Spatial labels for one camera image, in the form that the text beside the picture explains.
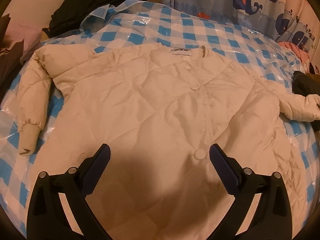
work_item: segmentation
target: bed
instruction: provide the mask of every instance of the bed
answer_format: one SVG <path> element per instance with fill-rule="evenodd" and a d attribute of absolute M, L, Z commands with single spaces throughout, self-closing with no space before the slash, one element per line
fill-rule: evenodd
<path fill-rule="evenodd" d="M 109 6 L 94 10 L 84 19 L 80 30 L 47 40 L 46 44 L 85 44 L 97 53 L 143 43 L 159 42 L 168 47 L 211 47 L 213 51 L 246 64 L 255 73 L 282 84 L 291 92 L 291 76 L 302 70 L 297 57 L 261 33 L 240 25 L 218 23 L 190 16 L 165 5 L 127 0 L 117 8 Z M 13 81 L 0 111 L 0 204 L 12 223 L 26 236 L 26 200 L 29 192 L 28 172 L 36 159 L 17 154 L 16 93 L 21 75 Z M 63 98 L 52 89 L 48 119 L 41 133 L 37 149 L 54 129 L 54 122 L 63 106 Z M 310 123 L 290 121 L 281 116 L 291 143 L 299 149 L 306 169 L 307 214 L 313 213 L 318 203 L 316 187 L 319 180 L 319 149 Z"/>

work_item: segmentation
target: sleeve cuff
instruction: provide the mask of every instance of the sleeve cuff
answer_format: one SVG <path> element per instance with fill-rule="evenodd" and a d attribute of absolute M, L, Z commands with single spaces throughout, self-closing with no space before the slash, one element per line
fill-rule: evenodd
<path fill-rule="evenodd" d="M 27 123 L 19 132 L 18 153 L 20 155 L 29 156 L 36 150 L 36 144 L 40 133 L 37 125 Z"/>

